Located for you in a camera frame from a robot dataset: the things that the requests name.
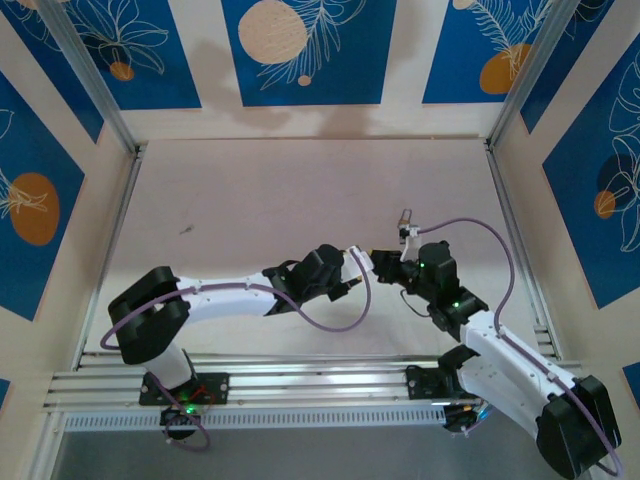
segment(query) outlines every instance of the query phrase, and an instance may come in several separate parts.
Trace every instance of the beige circle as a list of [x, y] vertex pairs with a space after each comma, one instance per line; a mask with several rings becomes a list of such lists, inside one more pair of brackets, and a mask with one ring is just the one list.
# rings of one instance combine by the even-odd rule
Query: beige circle
[[298, 85], [301, 87], [308, 87], [311, 85], [311, 77], [309, 75], [302, 75], [298, 78]]
[[[36, 6], [35, 0], [16, 0], [16, 1], [23, 7], [27, 7], [30, 10], [38, 9], [38, 7]], [[69, 0], [57, 0], [57, 1], [58, 3], [65, 3], [65, 2], [68, 2]]]
[[453, 8], [456, 10], [465, 10], [476, 3], [476, 0], [453, 0]]
[[280, 0], [261, 0], [240, 19], [242, 48], [256, 62], [272, 65], [296, 58], [307, 45], [300, 15]]

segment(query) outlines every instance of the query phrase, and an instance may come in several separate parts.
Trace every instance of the blue background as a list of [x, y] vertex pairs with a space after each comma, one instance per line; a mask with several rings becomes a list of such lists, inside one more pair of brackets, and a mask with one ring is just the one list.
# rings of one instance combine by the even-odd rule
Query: blue background
[[621, 213], [603, 220], [595, 212], [597, 178], [616, 152], [609, 114], [627, 67], [640, 50], [631, 44], [544, 162], [544, 171], [599, 308], [640, 286], [640, 249], [620, 251]]
[[[150, 22], [168, 30], [165, 43], [151, 49], [162, 59], [164, 73], [139, 65], [133, 65], [134, 77], [122, 82], [108, 71], [100, 71], [118, 106], [122, 110], [150, 110], [164, 108], [201, 108], [200, 98], [191, 77], [182, 43], [171, 15], [167, 0], [137, 0], [140, 7], [139, 21]], [[97, 25], [96, 17], [89, 17]]]
[[[47, 45], [39, 40], [36, 40], [27, 30], [24, 25], [18, 20], [15, 13], [24, 15], [24, 9], [21, 9], [20, 4], [17, 1], [5, 3], [6, 0], [0, 0], [0, 9], [9, 20], [9, 23], [13, 26], [18, 33], [24, 44], [31, 51], [31, 54], [35, 57], [36, 61], [40, 64], [40, 67], [51, 80], [51, 83], [56, 87], [60, 96], [67, 102], [69, 108], [78, 118], [78, 121], [82, 124], [87, 131], [91, 139], [96, 142], [104, 120], [98, 113], [95, 105], [89, 98], [89, 95], [85, 92], [80, 81], [76, 78], [73, 70], [65, 60], [64, 56], [60, 52], [51, 50]], [[43, 31], [42, 24], [36, 25], [37, 17], [33, 15], [29, 19], [30, 27]], [[49, 38], [49, 43], [58, 48], [55, 40]]]
[[4, 404], [4, 399], [7, 396], [7, 392], [9, 391], [9, 380], [5, 380], [0, 378], [0, 410], [2, 410], [2, 405]]
[[46, 176], [60, 202], [58, 230], [43, 247], [20, 238], [9, 215], [0, 220], [0, 306], [33, 320], [84, 174], [2, 74], [0, 108], [15, 112], [11, 128], [0, 140], [3, 173], [10, 182], [28, 172]]
[[[107, 4], [107, 0], [95, 1], [102, 5]], [[123, 4], [127, 3], [126, 0], [120, 1]], [[103, 62], [98, 62], [100, 73], [118, 106], [122, 110], [200, 108], [202, 105], [191, 77], [191, 70], [189, 70], [189, 65], [187, 64], [168, 1], [136, 1], [140, 9], [139, 21], [150, 22], [160, 29], [169, 31], [169, 36], [165, 43], [151, 48], [162, 59], [165, 71], [160, 75], [155, 70], [133, 65], [135, 72], [133, 79], [128, 82], [122, 82], [111, 75], [108, 70], [104, 70]], [[16, 10], [19, 5], [15, 6], [17, 2], [12, 3], [14, 5], [9, 7], [4, 0], [0, 0], [0, 8], [5, 12], [14, 29], [95, 141], [102, 127], [102, 118], [100, 118], [91, 100], [82, 89], [80, 82], [73, 74], [62, 53], [51, 50], [43, 42], [36, 40], [27, 32], [25, 26], [11, 12], [11, 10]], [[126, 13], [123, 15], [121, 24], [132, 18], [135, 13], [132, 7], [133, 1], [125, 10]], [[91, 23], [100, 25], [95, 14], [92, 14], [91, 9], [86, 5], [82, 8], [82, 13], [87, 16]], [[37, 28], [34, 25], [37, 20], [35, 15], [29, 20], [31, 28]], [[89, 53], [95, 56], [95, 51], [89, 50]]]
[[520, 110], [520, 114], [529, 133], [531, 133], [538, 124], [540, 117], [542, 117], [542, 114], [551, 103], [551, 100], [560, 88], [560, 85], [562, 85], [562, 82], [564, 82], [564, 79], [567, 78], [569, 71], [576, 63], [576, 60], [578, 60], [584, 47], [589, 43], [591, 36], [600, 25], [600, 22], [612, 4], [613, 0], [609, 0], [609, 2], [602, 7], [604, 11], [601, 12], [600, 17], [594, 22], [578, 22], [574, 17], [569, 23], [568, 29], [572, 29], [575, 26], [575, 33], [573, 33], [574, 30], [570, 30], [573, 33], [573, 38], [567, 35], [566, 32], [562, 35], [551, 57], [549, 57], [544, 70], [533, 86], [529, 97]]
[[627, 377], [633, 398], [636, 399], [638, 408], [640, 408], [640, 362], [624, 367], [622, 370]]
[[339, 26], [340, 52], [332, 45], [331, 60], [323, 57], [322, 69], [315, 73], [311, 85], [301, 87], [296, 80], [287, 84], [283, 79], [262, 91], [267, 77], [258, 74], [263, 66], [247, 55], [238, 36], [240, 19], [255, 3], [257, 0], [222, 0], [245, 107], [380, 103], [396, 0], [369, 0], [355, 18]]
[[[511, 2], [516, 15], [529, 5], [529, 0], [504, 1]], [[531, 3], [535, 8], [540, 1]], [[533, 43], [536, 34], [527, 43]], [[491, 39], [480, 33], [476, 15], [470, 10], [457, 10], [450, 1], [422, 103], [502, 102], [506, 94], [491, 95], [480, 88], [482, 68], [496, 54]]]

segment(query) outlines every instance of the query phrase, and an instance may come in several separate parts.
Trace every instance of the dark stain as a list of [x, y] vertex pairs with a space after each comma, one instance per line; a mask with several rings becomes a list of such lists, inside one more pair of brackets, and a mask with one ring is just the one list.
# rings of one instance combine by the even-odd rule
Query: dark stain
[[194, 229], [194, 228], [196, 228], [196, 226], [195, 226], [195, 225], [193, 225], [193, 224], [191, 224], [191, 225], [189, 225], [187, 228], [185, 228], [184, 230], [182, 230], [182, 231], [180, 232], [180, 235], [183, 235], [183, 234], [185, 234], [185, 233], [189, 233], [189, 232], [193, 231], [193, 229]]

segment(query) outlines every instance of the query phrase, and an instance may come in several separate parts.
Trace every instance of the metal frame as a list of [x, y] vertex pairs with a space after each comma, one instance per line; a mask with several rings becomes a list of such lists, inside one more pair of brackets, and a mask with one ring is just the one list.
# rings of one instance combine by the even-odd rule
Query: metal frame
[[[142, 163], [139, 147], [124, 122], [95, 64], [84, 48], [63, 8], [55, 0], [35, 0], [39, 13], [76, 75], [105, 120], [130, 151], [138, 153], [129, 172], [118, 209], [103, 267], [93, 292], [71, 368], [53, 376], [41, 423], [42, 434], [33, 463], [23, 478], [49, 478], [65, 429], [157, 429], [157, 407], [137, 403], [142, 384], [142, 368], [122, 363], [117, 353], [84, 354], [88, 329], [97, 298], [126, 216]], [[536, 337], [545, 355], [562, 359], [553, 323], [531, 264], [518, 223], [509, 201], [509, 192], [493, 156], [505, 128], [518, 114], [580, 0], [556, 2], [543, 25], [535, 49], [525, 62], [487, 141], [487, 155], [497, 195], [506, 220], [518, 269], [530, 296], [538, 325]], [[437, 366], [429, 356], [388, 357], [250, 357], [192, 355], [198, 371], [230, 373], [229, 403], [208, 414], [212, 428], [359, 426], [374, 424], [440, 425], [442, 406], [468, 403], [451, 399], [410, 401], [404, 370], [408, 365]], [[579, 364], [560, 362], [565, 368]], [[291, 413], [302, 415], [290, 417]]]
[[133, 163], [131, 164], [131, 168], [129, 170], [129, 174], [127, 177], [127, 183], [125, 185], [124, 192], [122, 193], [120, 205], [118, 206], [118, 212], [116, 213], [116, 216], [113, 221], [113, 227], [111, 229], [111, 236], [109, 237], [107, 251], [102, 261], [102, 266], [100, 268], [100, 276], [98, 277], [98, 282], [96, 283], [96, 286], [93, 289], [93, 292], [91, 293], [91, 299], [89, 300], [87, 313], [82, 323], [82, 329], [80, 330], [78, 343], [76, 345], [76, 349], [73, 354], [73, 359], [71, 360], [71, 365], [69, 366], [71, 370], [77, 370], [78, 366], [80, 365], [80, 360], [82, 359], [84, 347], [87, 342], [87, 335], [89, 334], [89, 329], [93, 324], [93, 318], [96, 313], [96, 308], [98, 305], [98, 297], [100, 295], [102, 285], [104, 284], [104, 281], [107, 277], [107, 272], [109, 271], [109, 265], [111, 265], [111, 259], [113, 258], [113, 254], [116, 249], [116, 244], [118, 243], [118, 238], [120, 237], [122, 224], [124, 223], [124, 218], [127, 214], [129, 203], [131, 202], [131, 196], [133, 195], [133, 189], [135, 187], [136, 180], [138, 179], [138, 173], [140, 173], [140, 167], [142, 166], [143, 156], [144, 156], [144, 149], [139, 148], [137, 151], [136, 157], [134, 158]]
[[525, 282], [525, 290], [529, 295], [531, 308], [535, 312], [538, 327], [542, 327], [536, 330], [536, 337], [538, 336], [538, 333], [546, 332], [553, 349], [553, 356], [558, 360], [562, 360], [564, 359], [564, 354], [559, 345], [555, 327], [551, 321], [549, 307], [544, 298], [542, 287], [533, 274], [533, 268], [531, 267], [531, 262], [529, 260], [529, 253], [522, 238], [522, 234], [520, 233], [520, 227], [511, 205], [509, 189], [507, 188], [502, 176], [500, 166], [488, 145], [487, 159], [489, 161], [489, 167], [491, 168], [491, 174], [496, 186], [496, 192], [498, 194], [498, 200], [500, 201], [500, 207], [502, 208], [502, 214], [507, 224], [507, 232], [509, 233], [509, 239], [511, 240], [511, 248], [514, 251], [516, 266], [520, 272], [521, 278]]
[[107, 88], [98, 67], [91, 60], [64, 7], [56, 0], [34, 0], [38, 14], [51, 32], [63, 55], [87, 94], [122, 143], [131, 153], [136, 152], [136, 142], [127, 127], [118, 104]]
[[511, 90], [507, 94], [498, 119], [487, 137], [487, 144], [491, 152], [493, 152], [495, 146], [500, 142], [500, 138], [511, 121], [520, 114], [520, 109], [524, 105], [529, 93], [531, 93], [531, 89], [542, 73], [560, 37], [562, 37], [569, 20], [571, 20], [578, 5], [580, 5], [580, 1], [581, 0], [556, 1], [551, 8], [549, 16], [542, 25], [536, 40], [533, 42], [531, 52], [513, 82]]

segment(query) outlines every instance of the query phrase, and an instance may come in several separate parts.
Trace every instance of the black cable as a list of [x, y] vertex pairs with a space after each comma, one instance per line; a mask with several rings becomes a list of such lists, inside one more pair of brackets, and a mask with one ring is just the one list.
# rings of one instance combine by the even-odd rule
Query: black cable
[[400, 296], [402, 297], [402, 300], [404, 301], [404, 304], [409, 307], [409, 309], [415, 313], [416, 315], [418, 315], [419, 317], [422, 318], [431, 318], [431, 315], [427, 314], [425, 315], [424, 313], [420, 313], [419, 311], [417, 311], [415, 308], [413, 308], [411, 305], [409, 305], [409, 302], [407, 301], [407, 297], [404, 296], [404, 294], [407, 293], [407, 289], [403, 289], [400, 290]]

